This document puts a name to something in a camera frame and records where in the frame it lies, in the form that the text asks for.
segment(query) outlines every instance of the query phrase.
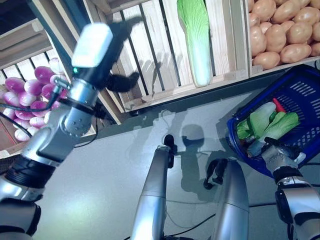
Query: red vegetable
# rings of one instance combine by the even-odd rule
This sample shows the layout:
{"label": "red vegetable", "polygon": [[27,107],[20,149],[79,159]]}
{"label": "red vegetable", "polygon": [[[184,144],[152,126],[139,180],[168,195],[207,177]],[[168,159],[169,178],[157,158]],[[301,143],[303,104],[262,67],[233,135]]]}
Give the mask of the red vegetable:
{"label": "red vegetable", "polygon": [[41,90],[41,95],[44,96],[46,99],[50,100],[54,88],[55,85],[52,84],[44,85],[44,87]]}
{"label": "red vegetable", "polygon": [[[31,109],[44,109],[47,106],[47,103],[44,101],[34,101],[30,108]],[[49,112],[49,110],[45,110],[45,111],[35,111],[32,112],[33,115],[35,115],[36,117],[44,117],[46,115],[46,113]]]}
{"label": "red vegetable", "polygon": [[4,110],[3,110],[3,114],[4,115],[6,115],[8,118],[10,118],[10,119],[15,119],[15,117],[16,117],[16,112],[15,112],[15,110],[13,110],[13,109],[11,109],[11,108],[5,108]]}
{"label": "red vegetable", "polygon": [[284,109],[284,107],[280,104],[280,102],[276,98],[273,98],[272,102],[275,104],[275,111],[277,113],[279,113],[279,112],[286,113],[286,110]]}
{"label": "red vegetable", "polygon": [[60,107],[60,102],[55,101],[55,102],[53,103],[51,109],[52,109],[52,110],[53,110],[53,109],[57,109],[58,107]]}
{"label": "red vegetable", "polygon": [[7,91],[3,95],[3,99],[4,99],[6,104],[13,105],[13,106],[16,106],[16,107],[20,107],[19,98],[12,91]]}
{"label": "red vegetable", "polygon": [[32,79],[24,84],[24,90],[33,96],[39,96],[43,86],[37,79]]}
{"label": "red vegetable", "polygon": [[34,70],[34,75],[36,77],[36,79],[38,79],[38,81],[42,84],[48,84],[50,83],[50,78],[52,75],[55,75],[55,73],[46,66],[38,66],[35,70]]}
{"label": "red vegetable", "polygon": [[19,103],[25,107],[30,106],[37,99],[36,96],[33,96],[26,91],[19,93],[18,97]]}
{"label": "red vegetable", "polygon": [[20,124],[22,127],[24,127],[25,129],[27,129],[27,128],[30,128],[31,127],[31,125],[30,125],[30,123],[29,123],[29,120],[22,120],[22,119],[20,119],[20,118],[16,118],[16,119],[14,119],[14,121],[17,123],[17,124]]}
{"label": "red vegetable", "polygon": [[34,117],[32,112],[15,110],[15,115],[22,120],[30,120]]}
{"label": "red vegetable", "polygon": [[5,80],[6,88],[15,94],[19,94],[19,93],[25,91],[24,85],[25,85],[25,82],[21,78],[18,78],[18,77],[12,76],[12,77],[8,77]]}
{"label": "red vegetable", "polygon": [[66,89],[63,89],[60,93],[60,98],[66,99],[67,98],[68,91]]}

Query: metal robot arm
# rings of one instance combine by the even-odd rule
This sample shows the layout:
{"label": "metal robot arm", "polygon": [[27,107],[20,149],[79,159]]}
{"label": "metal robot arm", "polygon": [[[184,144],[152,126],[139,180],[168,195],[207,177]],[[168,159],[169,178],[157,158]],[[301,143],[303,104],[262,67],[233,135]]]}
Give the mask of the metal robot arm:
{"label": "metal robot arm", "polygon": [[167,135],[152,159],[134,217],[131,240],[163,240],[167,172],[174,166],[174,137]]}
{"label": "metal robot arm", "polygon": [[90,129],[92,117],[103,117],[96,104],[99,91],[107,87],[125,92],[137,82],[138,73],[124,77],[112,75],[110,70],[132,26],[140,20],[95,23],[83,29],[72,58],[71,84],[56,79],[58,86],[68,90],[67,99],[61,100],[47,126],[32,137],[19,159],[0,176],[0,239],[30,239],[35,233],[41,215],[35,202],[42,198],[47,181]]}
{"label": "metal robot arm", "polygon": [[278,187],[275,199],[280,219],[294,226],[299,240],[319,240],[320,195],[298,170],[305,154],[272,138],[266,142],[270,147],[262,158]]}

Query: vegetable display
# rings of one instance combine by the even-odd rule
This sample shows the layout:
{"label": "vegetable display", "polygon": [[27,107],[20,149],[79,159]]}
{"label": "vegetable display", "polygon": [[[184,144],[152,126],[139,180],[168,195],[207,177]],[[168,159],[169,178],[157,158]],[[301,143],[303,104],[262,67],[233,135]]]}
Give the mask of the vegetable display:
{"label": "vegetable display", "polygon": [[[8,77],[4,85],[0,85],[0,101],[19,108],[42,109],[47,105],[54,89],[54,78],[59,77],[68,81],[63,74],[63,67],[57,58],[49,61],[51,68],[39,66],[34,70],[36,79],[24,81],[18,77]],[[62,91],[60,98],[65,98],[67,92]],[[51,109],[58,108],[60,103],[54,102]],[[5,108],[3,114],[27,129],[34,135],[40,128],[48,123],[49,110],[42,112],[30,112]],[[21,142],[30,138],[21,129],[17,129],[14,137]]]}
{"label": "vegetable display", "polygon": [[248,155],[256,157],[267,144],[266,137],[278,140],[299,124],[299,116],[295,112],[286,112],[280,102],[273,98],[272,102],[263,104],[238,123],[236,129],[238,138],[247,147]]}
{"label": "vegetable display", "polygon": [[203,0],[177,0],[177,12],[185,33],[193,82],[204,87],[211,80],[209,18]]}
{"label": "vegetable display", "polygon": [[320,56],[320,0],[251,0],[248,11],[253,66]]}

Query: black cable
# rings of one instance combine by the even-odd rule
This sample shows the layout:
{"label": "black cable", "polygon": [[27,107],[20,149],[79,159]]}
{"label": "black cable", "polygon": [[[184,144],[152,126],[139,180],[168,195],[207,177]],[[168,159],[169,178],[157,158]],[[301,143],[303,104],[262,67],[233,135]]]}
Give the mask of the black cable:
{"label": "black cable", "polygon": [[287,224],[286,232],[289,240],[294,240],[294,226],[291,224]]}
{"label": "black cable", "polygon": [[187,233],[187,232],[189,232],[189,231],[191,231],[191,230],[199,227],[201,224],[204,224],[204,223],[205,223],[206,221],[208,221],[209,219],[212,219],[215,215],[216,215],[215,213],[212,214],[211,216],[207,217],[205,220],[203,220],[202,222],[198,223],[197,225],[195,225],[194,227],[192,227],[192,228],[190,228],[190,229],[188,229],[188,230],[185,230],[185,231],[182,231],[182,232],[179,232],[179,233],[176,233],[176,234],[172,234],[172,235],[167,235],[167,236],[165,236],[165,237],[169,237],[169,236],[170,236],[170,237],[174,237],[174,236],[177,236],[177,235],[185,234],[185,233]]}
{"label": "black cable", "polygon": [[32,112],[32,113],[43,112],[43,111],[49,110],[54,104],[54,102],[58,99],[58,97],[59,97],[59,94],[56,92],[53,92],[49,102],[47,103],[45,108],[42,108],[42,109],[21,108],[21,107],[12,106],[10,104],[5,104],[5,103],[0,103],[0,107],[13,109],[17,111]]}
{"label": "black cable", "polygon": [[302,165],[301,167],[303,167],[303,166],[320,166],[320,162],[307,162],[304,165]]}
{"label": "black cable", "polygon": [[87,142],[87,143],[85,143],[85,144],[79,145],[79,146],[75,146],[74,148],[75,148],[75,149],[76,149],[76,148],[81,148],[81,147],[83,147],[83,146],[86,146],[86,145],[89,145],[90,143],[92,143],[94,140],[97,139],[97,137],[98,137],[98,131],[99,131],[99,129],[98,129],[98,118],[96,117],[96,118],[95,118],[95,135],[94,135],[94,137],[91,139],[91,141],[89,141],[89,142]]}
{"label": "black cable", "polygon": [[249,208],[272,206],[272,205],[277,205],[277,204],[275,202],[258,203],[258,204],[249,205]]}
{"label": "black cable", "polygon": [[21,126],[20,124],[16,123],[14,120],[12,120],[11,118],[7,117],[6,115],[4,115],[2,112],[0,112],[0,116],[3,117],[4,119],[8,120],[10,123],[16,125],[19,129],[21,129],[25,134],[28,135],[29,138],[32,138],[32,135],[30,132],[28,132],[27,129],[25,129],[23,126]]}

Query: potato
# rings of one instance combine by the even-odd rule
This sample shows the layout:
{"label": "potato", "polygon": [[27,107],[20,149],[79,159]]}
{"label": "potato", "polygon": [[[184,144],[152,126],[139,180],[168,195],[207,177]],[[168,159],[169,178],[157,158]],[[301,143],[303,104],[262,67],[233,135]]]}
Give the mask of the potato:
{"label": "potato", "polygon": [[264,21],[264,22],[260,23],[260,29],[263,34],[265,34],[266,31],[268,30],[268,28],[270,28],[271,26],[272,26],[272,24],[268,21]]}
{"label": "potato", "polygon": [[308,44],[291,44],[282,49],[280,59],[285,64],[291,64],[309,57],[310,54],[311,47]]}
{"label": "potato", "polygon": [[267,52],[280,53],[287,42],[286,34],[279,24],[272,25],[265,32]]}
{"label": "potato", "polygon": [[255,1],[254,0],[248,0],[248,8],[249,8],[249,12],[252,11],[252,8],[255,5]]}
{"label": "potato", "polygon": [[295,23],[306,22],[313,25],[320,21],[320,10],[311,6],[304,7],[292,20]]}
{"label": "potato", "polygon": [[263,70],[273,69],[276,67],[280,62],[280,55],[274,51],[266,51],[253,59],[252,64],[262,65]]}
{"label": "potato", "polygon": [[304,44],[312,35],[312,26],[307,22],[297,22],[286,33],[289,44]]}
{"label": "potato", "polygon": [[300,9],[303,9],[305,6],[307,6],[310,3],[310,0],[299,0],[300,2]]}
{"label": "potato", "polygon": [[272,22],[282,24],[292,19],[299,11],[300,4],[297,1],[288,0],[275,11]]}
{"label": "potato", "polygon": [[320,56],[320,42],[311,45],[311,56]]}
{"label": "potato", "polygon": [[274,0],[259,0],[252,8],[252,13],[257,14],[260,21],[267,22],[276,11],[276,3]]}
{"label": "potato", "polygon": [[312,38],[320,42],[320,22],[317,22],[312,27]]}
{"label": "potato", "polygon": [[249,25],[250,28],[253,26],[259,26],[260,25],[260,18],[255,13],[249,13]]}
{"label": "potato", "polygon": [[252,57],[263,53],[267,47],[266,36],[262,33],[260,27],[253,26],[250,28],[251,55]]}
{"label": "potato", "polygon": [[295,24],[294,21],[285,21],[281,23],[281,27],[283,28],[284,32],[287,33],[293,24]]}
{"label": "potato", "polygon": [[312,37],[310,37],[307,41],[306,41],[306,44],[308,45],[312,45],[312,43],[314,42],[314,40],[312,39]]}
{"label": "potato", "polygon": [[311,0],[310,6],[316,9],[320,9],[320,0]]}
{"label": "potato", "polygon": [[280,5],[282,5],[282,4],[284,4],[286,1],[288,1],[288,0],[274,0],[275,1],[275,4],[277,5],[277,6],[280,6]]}

